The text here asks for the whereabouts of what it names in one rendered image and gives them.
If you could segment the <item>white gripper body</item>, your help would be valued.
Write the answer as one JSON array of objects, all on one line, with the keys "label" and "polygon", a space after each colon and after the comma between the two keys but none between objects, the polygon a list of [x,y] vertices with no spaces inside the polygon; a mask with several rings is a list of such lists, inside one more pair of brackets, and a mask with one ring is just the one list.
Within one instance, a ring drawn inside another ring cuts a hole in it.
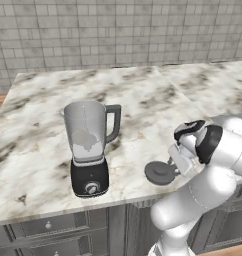
[{"label": "white gripper body", "polygon": [[169,149],[169,158],[174,161],[176,169],[178,169],[182,176],[186,176],[194,164],[192,159],[196,156],[195,146],[193,144],[176,144],[174,143]]}]

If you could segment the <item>dark grey blender lid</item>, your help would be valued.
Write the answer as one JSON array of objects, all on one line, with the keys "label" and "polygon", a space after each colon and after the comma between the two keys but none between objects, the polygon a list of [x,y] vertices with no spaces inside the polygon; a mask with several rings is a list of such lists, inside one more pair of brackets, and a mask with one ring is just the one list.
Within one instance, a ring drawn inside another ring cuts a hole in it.
[{"label": "dark grey blender lid", "polygon": [[152,161],[144,168],[146,178],[153,184],[165,186],[170,184],[178,175],[175,165],[161,161]]}]

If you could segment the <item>clear blender with black base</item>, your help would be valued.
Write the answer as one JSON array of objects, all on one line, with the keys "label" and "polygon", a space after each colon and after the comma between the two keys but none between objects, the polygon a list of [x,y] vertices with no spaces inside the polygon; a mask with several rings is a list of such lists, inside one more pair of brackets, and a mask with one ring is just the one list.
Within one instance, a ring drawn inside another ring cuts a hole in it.
[{"label": "clear blender with black base", "polygon": [[[91,198],[106,193],[109,170],[104,150],[106,144],[119,134],[121,106],[76,101],[65,106],[60,115],[64,119],[72,152],[70,174],[74,194],[80,198]],[[94,194],[85,190],[90,182],[97,184]]]}]

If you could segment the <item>silver blender knob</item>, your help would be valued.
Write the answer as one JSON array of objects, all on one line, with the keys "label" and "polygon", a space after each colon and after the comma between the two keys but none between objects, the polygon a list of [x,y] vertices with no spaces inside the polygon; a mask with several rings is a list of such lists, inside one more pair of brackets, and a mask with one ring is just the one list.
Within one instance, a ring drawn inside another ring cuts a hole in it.
[{"label": "silver blender knob", "polygon": [[97,191],[97,184],[94,182],[90,182],[85,186],[85,190],[88,194],[94,194]]}]

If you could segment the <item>grey cupboard door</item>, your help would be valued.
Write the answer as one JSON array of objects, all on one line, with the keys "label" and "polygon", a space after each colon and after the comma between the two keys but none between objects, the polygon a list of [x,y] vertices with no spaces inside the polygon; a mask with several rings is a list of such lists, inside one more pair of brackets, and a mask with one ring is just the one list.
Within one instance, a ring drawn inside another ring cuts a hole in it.
[{"label": "grey cupboard door", "polygon": [[242,244],[242,184],[221,206],[205,213],[192,229],[188,245],[202,254]]}]

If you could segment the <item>grey drawer front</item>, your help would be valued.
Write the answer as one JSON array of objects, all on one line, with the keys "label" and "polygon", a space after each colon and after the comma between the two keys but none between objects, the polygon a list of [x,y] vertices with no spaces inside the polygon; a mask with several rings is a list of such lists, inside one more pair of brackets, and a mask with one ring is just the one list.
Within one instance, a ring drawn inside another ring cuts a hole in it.
[{"label": "grey drawer front", "polygon": [[47,236],[89,227],[87,212],[78,212],[61,216],[25,221],[6,226],[12,240]]},{"label": "grey drawer front", "polygon": [[17,249],[18,256],[83,256],[91,253],[87,235],[25,245]]}]

